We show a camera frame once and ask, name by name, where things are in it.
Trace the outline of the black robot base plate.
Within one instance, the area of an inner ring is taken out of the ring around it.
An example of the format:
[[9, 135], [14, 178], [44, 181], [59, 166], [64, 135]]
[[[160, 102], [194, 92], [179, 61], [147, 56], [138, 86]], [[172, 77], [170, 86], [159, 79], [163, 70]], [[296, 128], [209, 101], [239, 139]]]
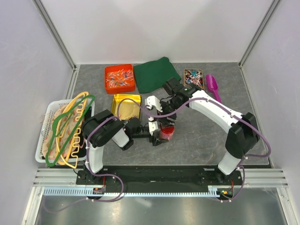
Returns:
[[116, 186], [130, 184], [187, 183], [200, 186], [236, 186], [242, 184], [242, 172], [222, 174], [218, 167], [201, 165], [107, 165], [99, 172], [87, 168], [77, 173], [76, 184]]

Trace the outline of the red jar lid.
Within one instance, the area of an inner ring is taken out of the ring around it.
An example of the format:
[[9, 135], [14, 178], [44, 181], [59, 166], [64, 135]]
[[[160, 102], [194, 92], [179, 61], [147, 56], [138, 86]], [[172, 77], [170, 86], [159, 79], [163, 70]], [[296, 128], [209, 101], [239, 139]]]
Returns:
[[161, 132], [166, 135], [172, 135], [174, 133], [174, 126], [161, 127]]

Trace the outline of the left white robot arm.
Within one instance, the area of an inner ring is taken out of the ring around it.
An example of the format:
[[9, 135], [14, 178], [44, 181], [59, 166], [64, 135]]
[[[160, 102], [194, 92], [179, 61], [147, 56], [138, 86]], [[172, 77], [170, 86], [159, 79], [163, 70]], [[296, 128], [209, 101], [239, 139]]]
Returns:
[[142, 126], [138, 118], [132, 117], [123, 122], [115, 117], [109, 110], [104, 110], [88, 118], [82, 125], [82, 135], [86, 143], [85, 167], [87, 180], [92, 184], [99, 184], [103, 179], [103, 153], [105, 145], [110, 141], [121, 148], [128, 150], [135, 138], [149, 138], [153, 146], [168, 142], [162, 139], [160, 130], [154, 131], [157, 123], [150, 122], [147, 127]]

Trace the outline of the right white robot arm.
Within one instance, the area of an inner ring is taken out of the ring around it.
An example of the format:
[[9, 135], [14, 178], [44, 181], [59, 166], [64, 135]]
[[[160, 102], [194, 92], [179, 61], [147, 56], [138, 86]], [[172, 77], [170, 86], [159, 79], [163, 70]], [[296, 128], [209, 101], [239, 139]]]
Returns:
[[234, 111], [210, 97], [204, 90], [194, 84], [182, 85], [176, 78], [163, 84], [164, 90], [171, 97], [162, 101], [162, 114], [176, 119], [176, 112], [187, 106], [217, 123], [226, 133], [226, 153], [218, 163], [215, 180], [226, 184], [232, 178], [232, 172], [238, 167], [243, 157], [260, 140], [255, 116], [248, 112], [242, 114]]

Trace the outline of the clear glass jar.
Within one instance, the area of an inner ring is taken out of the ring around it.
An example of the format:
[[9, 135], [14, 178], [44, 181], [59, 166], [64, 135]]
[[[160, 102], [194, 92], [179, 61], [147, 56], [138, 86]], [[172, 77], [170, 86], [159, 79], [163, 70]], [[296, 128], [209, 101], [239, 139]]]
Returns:
[[165, 132], [161, 131], [159, 134], [159, 139], [164, 140], [164, 141], [170, 141], [173, 139], [173, 135], [174, 135], [174, 132], [165, 133]]

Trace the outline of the gold tin with star candies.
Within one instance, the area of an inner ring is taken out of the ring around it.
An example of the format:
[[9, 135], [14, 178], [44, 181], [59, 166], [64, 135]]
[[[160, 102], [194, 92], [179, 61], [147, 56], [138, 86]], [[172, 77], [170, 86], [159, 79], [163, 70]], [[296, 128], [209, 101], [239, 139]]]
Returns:
[[112, 97], [111, 112], [114, 116], [119, 115], [120, 120], [129, 120], [132, 117], [140, 118], [140, 108], [131, 100], [124, 100], [118, 110], [120, 102], [130, 98], [136, 101], [139, 105], [142, 101], [142, 96], [137, 94], [114, 94]]

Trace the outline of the magenta plastic scoop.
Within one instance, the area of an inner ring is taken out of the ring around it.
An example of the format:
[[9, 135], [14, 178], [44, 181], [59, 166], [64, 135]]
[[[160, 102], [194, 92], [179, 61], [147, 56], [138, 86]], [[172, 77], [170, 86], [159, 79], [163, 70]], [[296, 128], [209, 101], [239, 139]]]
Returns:
[[218, 85], [217, 85], [215, 77], [211, 74], [207, 74], [206, 75], [206, 83], [207, 83], [208, 90], [211, 93], [213, 93], [215, 99], [221, 103], [222, 101], [221, 101], [220, 95], [218, 93]]

